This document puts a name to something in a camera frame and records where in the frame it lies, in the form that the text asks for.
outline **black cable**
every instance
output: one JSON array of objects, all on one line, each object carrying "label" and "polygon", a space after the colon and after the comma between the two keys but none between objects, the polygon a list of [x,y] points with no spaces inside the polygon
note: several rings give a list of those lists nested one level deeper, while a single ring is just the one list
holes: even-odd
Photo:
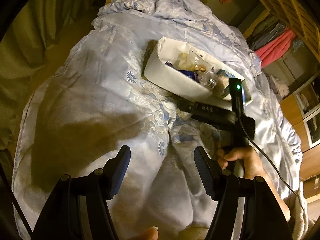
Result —
[{"label": "black cable", "polygon": [[238,119],[239,119],[240,125],[241,125],[241,127],[242,127],[242,130],[244,131],[244,133],[245,133],[246,137],[248,138],[248,140],[263,154],[263,156],[266,157],[266,159],[270,162],[270,164],[272,165],[272,167],[275,169],[275,171],[276,171],[276,173],[278,174],[280,180],[289,188],[289,190],[290,190],[293,194],[295,194],[295,195],[298,197],[300,206],[301,206],[301,208],[302,208],[302,210],[303,210],[303,213],[305,214],[306,212],[304,211],[304,208],[303,208],[303,206],[302,206],[300,196],[299,196],[299,195],[289,186],[289,184],[282,178],[279,170],[278,170],[277,167],[274,165],[274,163],[272,162],[272,160],[268,157],[268,155],[266,155],[265,152],[262,151],[262,150],[260,149],[260,147],[259,147],[252,139],[249,138],[246,130],[244,129],[244,126],[243,126],[243,124],[242,124],[241,118],[240,118],[239,116],[238,116]]},{"label": "black cable", "polygon": [[19,203],[18,203],[18,201],[16,200],[16,198],[15,198],[15,196],[14,196],[12,190],[11,190],[11,187],[10,187],[9,182],[8,182],[8,180],[7,180],[7,177],[6,177],[5,173],[4,173],[4,170],[3,170],[3,167],[2,167],[2,165],[1,165],[1,162],[0,162],[0,177],[2,178],[2,181],[3,181],[3,183],[4,183],[4,186],[5,186],[8,194],[9,194],[9,197],[11,198],[11,201],[12,201],[15,209],[17,210],[17,212],[18,212],[18,214],[19,214],[19,216],[20,216],[20,218],[21,218],[24,226],[26,227],[26,230],[28,231],[29,235],[32,236],[31,227],[30,227],[30,225],[28,224],[28,221],[27,221],[26,217],[24,216],[24,214],[23,214],[23,212],[22,212],[22,210],[21,210],[21,208],[20,208],[20,206],[19,206]]}]

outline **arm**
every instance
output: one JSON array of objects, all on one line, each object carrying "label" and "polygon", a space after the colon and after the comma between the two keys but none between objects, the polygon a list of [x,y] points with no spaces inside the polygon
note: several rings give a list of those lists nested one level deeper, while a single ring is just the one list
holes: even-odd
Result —
[{"label": "arm", "polygon": [[151,227],[144,231],[141,235],[132,237],[128,240],[157,240],[158,239],[158,228]]},{"label": "arm", "polygon": [[244,160],[244,178],[253,179],[255,176],[261,176],[265,179],[268,186],[270,187],[273,195],[276,197],[279,206],[287,221],[290,220],[290,211],[284,201],[280,198],[270,176],[263,169],[262,162],[259,155],[256,153],[254,148],[248,146],[246,148],[234,148],[230,153],[225,154],[224,150],[220,149],[217,152],[218,163],[222,169],[228,166],[228,162],[236,161],[239,159]]}]

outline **bed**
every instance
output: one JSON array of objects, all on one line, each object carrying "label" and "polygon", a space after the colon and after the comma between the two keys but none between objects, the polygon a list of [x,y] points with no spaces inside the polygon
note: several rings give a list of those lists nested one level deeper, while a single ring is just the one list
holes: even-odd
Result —
[{"label": "bed", "polygon": [[[237,29],[198,0],[112,0],[92,24],[95,30],[73,47],[23,111],[12,189],[32,228],[62,174],[87,175],[123,144],[131,148],[131,162],[119,194],[108,202],[120,239],[154,225],[160,239],[176,239],[190,225],[210,225],[217,203],[204,191],[193,150],[202,145],[215,158],[217,143],[227,144],[229,135],[184,118],[174,96],[143,77],[148,56],[163,36],[208,52],[246,78],[253,98],[246,112],[256,121],[255,142],[298,190],[300,139]],[[261,159],[278,193],[288,197],[276,172]],[[297,223],[307,225],[296,208]],[[22,238],[29,239],[18,216],[16,221]],[[295,230],[300,239],[306,228]]]}]

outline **floor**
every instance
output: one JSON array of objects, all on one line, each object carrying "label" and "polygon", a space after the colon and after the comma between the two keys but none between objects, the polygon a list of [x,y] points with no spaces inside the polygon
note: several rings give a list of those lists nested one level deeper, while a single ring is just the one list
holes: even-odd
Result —
[{"label": "floor", "polygon": [[28,99],[36,88],[41,85],[45,80],[51,77],[55,71],[64,64],[67,59],[70,50],[72,47],[85,35],[93,29],[91,22],[97,17],[98,8],[92,9],[90,11],[84,12],[76,21],[71,24],[63,27],[63,29],[58,34],[59,44],[48,49],[46,51],[46,56],[48,63],[40,69],[33,78],[33,81],[29,87],[29,95],[25,98],[24,102],[20,104],[18,113],[19,118],[16,123],[16,129],[14,133],[14,142],[8,146],[8,149],[11,153],[12,158],[14,158],[16,142],[18,140],[20,122],[22,111]]},{"label": "floor", "polygon": [[320,216],[320,199],[308,204],[308,216],[310,219],[318,219]]}]

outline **wall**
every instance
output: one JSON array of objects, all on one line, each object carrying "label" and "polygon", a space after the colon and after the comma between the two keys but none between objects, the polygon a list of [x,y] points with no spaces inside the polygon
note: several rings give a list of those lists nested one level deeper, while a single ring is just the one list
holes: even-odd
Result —
[{"label": "wall", "polygon": [[258,3],[258,5],[248,14],[248,16],[237,26],[238,30],[244,34],[249,28],[251,28],[251,31],[248,33],[247,38],[251,35],[254,28],[257,26],[259,22],[257,22],[254,27],[251,25],[255,22],[255,20],[258,19],[258,17],[261,17],[263,15],[263,19],[267,17],[267,15],[264,13],[266,11],[266,8],[263,6],[262,3]]},{"label": "wall", "polygon": [[318,61],[307,46],[300,46],[296,52],[291,47],[283,57],[263,68],[263,71],[284,80],[290,92],[294,92],[317,70]]},{"label": "wall", "polygon": [[209,0],[207,6],[220,20],[237,27],[258,4],[259,0],[233,0],[228,4],[221,4],[218,0]]}]

